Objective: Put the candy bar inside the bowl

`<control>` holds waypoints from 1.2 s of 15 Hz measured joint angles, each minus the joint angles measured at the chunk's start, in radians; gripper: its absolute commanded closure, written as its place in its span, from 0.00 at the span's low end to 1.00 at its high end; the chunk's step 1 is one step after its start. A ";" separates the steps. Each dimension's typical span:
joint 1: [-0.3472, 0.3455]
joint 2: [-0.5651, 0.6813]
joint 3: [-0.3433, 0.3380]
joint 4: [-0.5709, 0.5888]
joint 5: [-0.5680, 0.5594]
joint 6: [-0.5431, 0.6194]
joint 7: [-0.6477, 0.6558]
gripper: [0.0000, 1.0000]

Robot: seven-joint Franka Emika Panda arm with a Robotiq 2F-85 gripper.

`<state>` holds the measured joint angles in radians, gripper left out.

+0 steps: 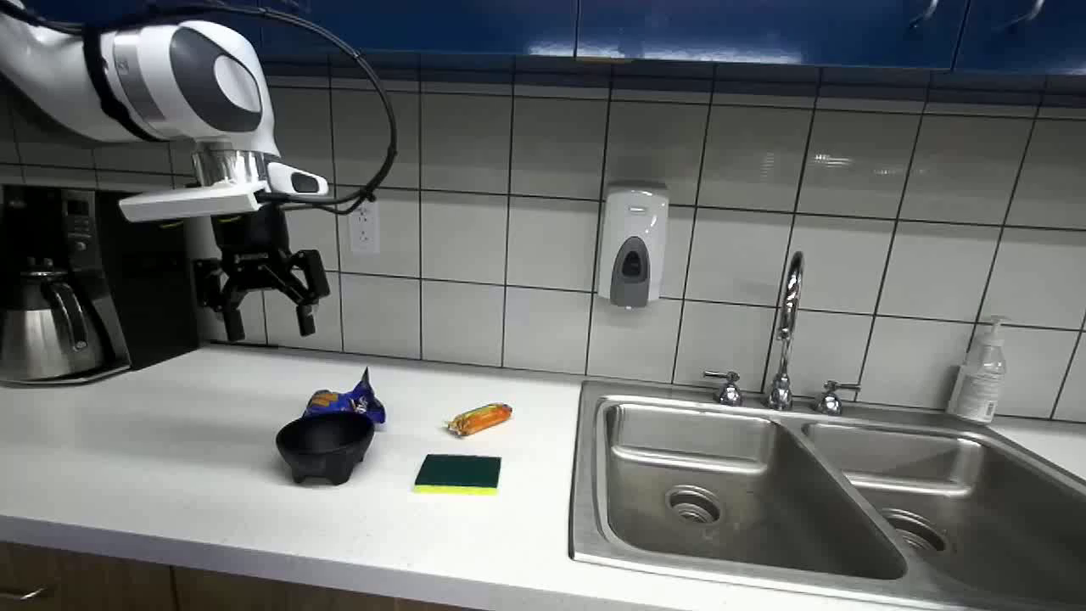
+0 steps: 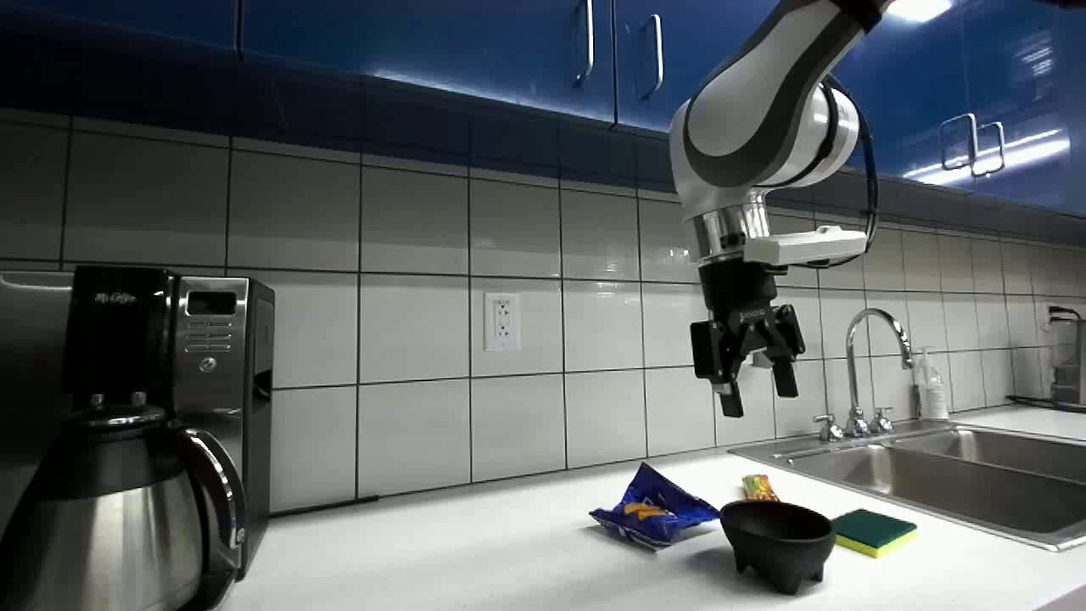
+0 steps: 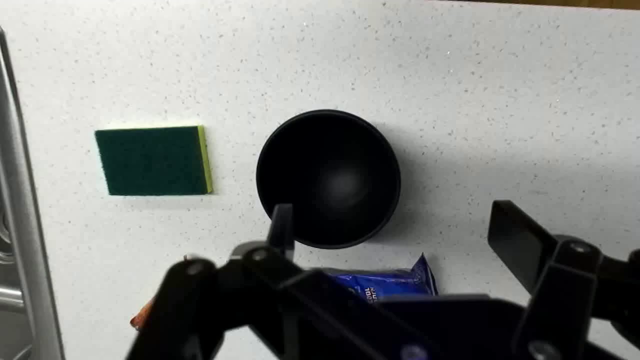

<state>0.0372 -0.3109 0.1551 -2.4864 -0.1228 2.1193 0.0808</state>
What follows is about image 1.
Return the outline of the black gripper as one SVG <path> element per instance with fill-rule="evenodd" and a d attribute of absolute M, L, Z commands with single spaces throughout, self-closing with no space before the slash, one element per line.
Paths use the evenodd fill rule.
<path fill-rule="evenodd" d="M 255 288 L 277 288 L 296 303 L 299 334 L 316 333 L 316 303 L 328 293 L 324 259 L 290 247 L 281 208 L 222 214 L 210 221 L 219 259 L 196 259 L 196 299 L 222 304 L 227 341 L 243 340 L 240 303 Z"/>

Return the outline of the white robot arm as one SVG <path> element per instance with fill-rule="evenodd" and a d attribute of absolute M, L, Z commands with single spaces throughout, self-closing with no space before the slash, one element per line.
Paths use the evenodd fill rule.
<path fill-rule="evenodd" d="M 94 142 L 179 142 L 196 184 L 122 195 L 127 221 L 262 214 L 277 200 L 324 202 L 328 184 L 290 165 L 250 39 L 215 21 L 62 28 L 20 0 L 0 3 L 0 66 L 57 124 Z"/>

